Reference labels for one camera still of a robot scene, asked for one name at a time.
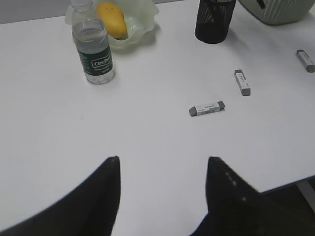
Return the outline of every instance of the bottle cap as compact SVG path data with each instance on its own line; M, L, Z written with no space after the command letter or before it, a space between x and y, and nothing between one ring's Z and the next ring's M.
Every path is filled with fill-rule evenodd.
M80 8L86 5L92 5L93 0L70 0L74 8Z

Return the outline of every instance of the green label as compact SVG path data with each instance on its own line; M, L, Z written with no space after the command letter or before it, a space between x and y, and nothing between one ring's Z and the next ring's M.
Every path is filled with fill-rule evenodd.
M103 75L113 68L112 55L109 46L102 52L87 54L79 52L83 70L89 75Z

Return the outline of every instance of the fruit bowl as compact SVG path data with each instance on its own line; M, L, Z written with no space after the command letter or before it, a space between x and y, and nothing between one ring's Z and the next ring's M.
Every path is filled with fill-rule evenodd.
M158 14L157 6L151 0L94 0L94 8L104 1L118 5L125 15L128 38L118 40L108 35L110 46L122 48L138 42L141 37L155 26L154 16ZM73 7L69 6L65 15L66 24L71 25Z

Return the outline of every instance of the gray basket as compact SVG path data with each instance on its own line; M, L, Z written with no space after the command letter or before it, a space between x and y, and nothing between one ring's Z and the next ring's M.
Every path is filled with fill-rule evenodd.
M314 5L315 0L264 0L261 9L255 0L239 0L254 17L267 25L283 25L301 20Z

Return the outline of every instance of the wall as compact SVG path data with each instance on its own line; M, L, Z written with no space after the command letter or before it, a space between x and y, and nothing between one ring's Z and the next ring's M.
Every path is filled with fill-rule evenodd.
M174 0L153 0L155 3ZM0 0L0 24L64 16L70 0Z

